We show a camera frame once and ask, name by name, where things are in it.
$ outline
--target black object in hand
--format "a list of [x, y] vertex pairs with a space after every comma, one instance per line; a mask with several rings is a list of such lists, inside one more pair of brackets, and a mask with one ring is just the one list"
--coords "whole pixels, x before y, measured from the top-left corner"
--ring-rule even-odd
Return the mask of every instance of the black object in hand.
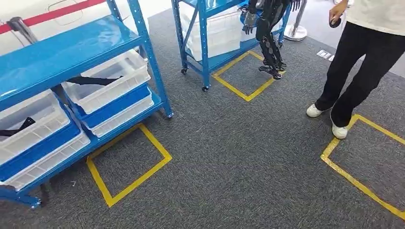
[[336, 28], [336, 27], [338, 27], [340, 24], [341, 24], [341, 18], [338, 18], [338, 20], [337, 20], [334, 24], [332, 24], [332, 21], [329, 22], [329, 26], [330, 26], [331, 28]]

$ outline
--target yellow floor marking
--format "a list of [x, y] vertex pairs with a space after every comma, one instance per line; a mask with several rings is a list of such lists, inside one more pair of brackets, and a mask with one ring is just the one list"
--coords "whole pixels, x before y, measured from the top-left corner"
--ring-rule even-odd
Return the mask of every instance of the yellow floor marking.
[[[353, 125], [358, 121], [361, 120], [363, 122], [365, 122], [366, 124], [374, 127], [375, 129], [381, 131], [382, 133], [384, 133], [385, 135], [395, 139], [396, 141], [398, 141], [399, 143], [402, 143], [405, 145], [405, 140], [403, 140], [402, 138], [398, 137], [397, 135], [389, 132], [388, 130], [380, 127], [379, 125], [373, 123], [372, 121], [364, 118], [363, 116], [359, 115], [359, 114], [355, 114], [351, 121], [350, 124], [348, 125], [348, 129], [352, 128]], [[337, 164], [335, 164], [334, 162], [332, 162], [329, 159], [329, 155], [332, 153], [332, 151], [336, 148], [336, 146], [339, 144], [340, 140], [337, 138], [334, 138], [329, 145], [325, 148], [325, 150], [323, 151], [322, 155], [320, 156], [321, 159], [328, 164], [331, 168], [333, 168], [336, 172], [338, 172], [340, 175], [342, 175], [343, 177], [345, 177], [350, 183], [352, 183], [354, 186], [356, 186], [359, 190], [361, 190], [363, 193], [365, 193], [366, 195], [368, 195], [371, 199], [373, 199], [374, 201], [376, 201], [377, 203], [381, 204], [384, 208], [388, 209], [390, 212], [392, 212], [394, 215], [402, 218], [403, 220], [405, 220], [405, 211], [400, 211], [399, 209], [395, 208], [394, 206], [390, 205], [389, 203], [381, 200], [376, 194], [374, 194], [369, 188], [367, 188], [365, 185], [363, 185], [362, 183], [360, 183], [358, 180], [356, 180], [355, 178], [353, 178], [349, 173], [347, 173], [346, 171], [344, 171], [342, 168], [340, 168]]]
[[216, 79], [218, 82], [220, 82], [222, 85], [224, 85], [226, 88], [228, 88], [229, 90], [231, 90], [232, 92], [234, 92], [235, 94], [237, 94], [238, 96], [240, 96], [241, 98], [243, 98], [244, 100], [246, 100], [247, 102], [250, 102], [253, 98], [255, 98], [256, 96], [258, 96], [260, 93], [262, 93], [267, 87], [269, 87], [274, 81], [275, 79], [271, 78], [270, 80], [268, 80], [267, 82], [265, 82], [262, 86], [260, 86], [256, 91], [254, 91], [252, 94], [250, 95], [246, 95], [243, 92], [239, 91], [238, 89], [236, 89], [234, 86], [232, 86], [231, 84], [229, 84], [227, 81], [223, 80], [220, 75], [223, 74], [224, 72], [226, 72], [228, 69], [230, 69], [232, 66], [234, 66], [235, 64], [237, 64], [239, 61], [243, 60], [243, 58], [247, 57], [248, 55], [252, 55], [256, 58], [258, 58], [259, 60], [264, 60], [264, 58], [262, 56], [260, 56], [259, 54], [257, 54], [254, 51], [247, 51], [245, 53], [243, 53], [241, 56], [239, 56], [238, 58], [234, 59], [233, 61], [229, 62], [227, 65], [225, 65], [224, 67], [222, 67], [220, 70], [218, 70], [217, 72], [213, 73], [212, 76], [214, 79]]
[[[143, 174], [141, 177], [139, 177], [137, 180], [135, 180], [132, 184], [130, 184], [128, 187], [126, 187], [124, 190], [122, 190], [120, 193], [118, 193], [115, 197], [111, 196], [111, 193], [109, 192], [108, 188], [106, 187], [103, 179], [101, 178], [99, 172], [97, 171], [97, 168], [93, 162], [93, 158], [98, 156], [100, 153], [111, 147], [113, 144], [115, 144], [117, 141], [121, 140], [125, 136], [127, 136], [129, 133], [133, 132], [139, 128], [143, 134], [148, 138], [148, 140], [159, 150], [159, 152], [163, 156], [163, 160], [161, 160], [157, 165], [155, 165], [153, 168], [151, 168], [148, 172]], [[137, 124], [130, 128], [129, 130], [123, 132], [116, 138], [114, 138], [112, 141], [108, 142], [98, 150], [96, 150], [94, 153], [89, 155], [87, 157], [87, 166], [90, 170], [91, 175], [93, 176], [94, 181], [96, 182], [98, 188], [101, 191], [101, 194], [104, 197], [104, 200], [106, 201], [107, 205], [109, 207], [112, 207], [114, 204], [116, 204], [118, 201], [120, 201], [122, 198], [124, 198], [126, 195], [128, 195], [130, 192], [132, 192], [134, 189], [136, 189], [140, 184], [142, 184], [145, 180], [147, 180], [150, 176], [152, 176], [156, 171], [161, 169], [165, 164], [167, 164], [170, 160], [172, 159], [171, 155], [169, 152], [162, 146], [162, 144], [153, 136], [153, 134], [146, 128], [145, 125], [142, 123]]]
[[264, 57], [263, 57], [263, 56], [261, 56], [260, 54], [254, 52], [254, 51], [252, 51], [252, 50], [249, 50], [249, 51], [247, 51], [247, 52], [248, 52], [250, 55], [252, 55], [252, 56], [258, 58], [258, 59], [261, 60], [261, 61], [264, 60]]

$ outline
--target black robot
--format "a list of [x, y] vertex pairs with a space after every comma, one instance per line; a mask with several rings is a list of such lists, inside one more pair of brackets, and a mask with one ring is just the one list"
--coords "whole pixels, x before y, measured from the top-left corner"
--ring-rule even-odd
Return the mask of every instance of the black robot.
[[[256, 39], [260, 42], [264, 56], [263, 64], [259, 68], [273, 76], [274, 79], [281, 79], [278, 72], [285, 71], [286, 64], [280, 55], [280, 51], [274, 41], [271, 30], [281, 20], [287, 7], [291, 4], [291, 10], [299, 9], [301, 0], [250, 0], [245, 15], [244, 31], [250, 34], [253, 27], [257, 25]], [[262, 11], [259, 19], [256, 20], [256, 12]]]

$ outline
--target blue shelving unit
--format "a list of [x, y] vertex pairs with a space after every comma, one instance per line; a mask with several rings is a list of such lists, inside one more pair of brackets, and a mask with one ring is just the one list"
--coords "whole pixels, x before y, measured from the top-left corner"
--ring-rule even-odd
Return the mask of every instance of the blue shelving unit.
[[136, 22], [138, 34], [123, 24], [115, 0], [107, 0], [111, 15], [0, 56], [0, 111], [55, 87], [137, 46], [142, 47], [146, 52], [156, 82], [158, 91], [152, 92], [154, 105], [102, 138], [87, 133], [91, 140], [88, 146], [19, 191], [0, 187], [0, 198], [28, 204], [35, 208], [41, 201], [38, 197], [29, 196], [30, 190], [157, 110], [163, 108], [167, 117], [173, 116], [139, 2], [127, 1]]
[[[183, 35], [182, 32], [183, 29], [181, 27], [180, 21], [180, 9], [179, 9], [180, 1], [183, 1], [195, 8], [191, 23], [189, 25], [189, 29], [185, 36]], [[199, 73], [202, 76], [202, 88], [203, 88], [202, 90], [205, 92], [208, 91], [210, 87], [210, 74], [213, 71], [224, 66], [225, 64], [229, 63], [230, 61], [237, 58], [241, 54], [258, 45], [258, 41], [252, 39], [249, 41], [241, 42], [241, 48], [239, 50], [225, 53], [212, 58], [208, 58], [207, 19], [213, 15], [216, 15], [230, 7], [239, 5], [243, 2], [246, 2], [246, 0], [171, 0], [174, 20], [176, 24], [177, 39], [180, 48], [181, 66], [182, 66], [181, 73], [186, 74], [187, 69], [189, 67], [195, 70], [197, 73]], [[289, 18], [290, 7], [291, 6], [288, 7], [288, 9], [286, 10], [286, 14], [283, 17], [282, 28], [278, 31], [273, 32], [273, 35], [279, 34], [278, 42], [280, 44], [282, 44], [284, 39], [284, 30]], [[190, 36], [195, 19], [197, 18], [197, 14], [199, 15], [200, 19], [200, 36], [202, 47], [202, 61], [199, 62], [196, 62], [193, 56], [186, 49], [187, 40]], [[194, 60], [193, 62], [197, 63], [199, 66], [196, 66], [194, 63], [190, 62], [188, 58]]]

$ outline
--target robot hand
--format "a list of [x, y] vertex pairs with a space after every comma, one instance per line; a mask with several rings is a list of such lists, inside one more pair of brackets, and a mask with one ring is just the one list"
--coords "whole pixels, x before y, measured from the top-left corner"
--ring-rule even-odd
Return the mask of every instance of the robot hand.
[[247, 12], [243, 26], [243, 30], [245, 31], [246, 34], [249, 35], [250, 33], [253, 32], [253, 27], [255, 26], [255, 23], [256, 23], [256, 14]]
[[301, 6], [301, 0], [291, 0], [291, 11], [299, 10]]

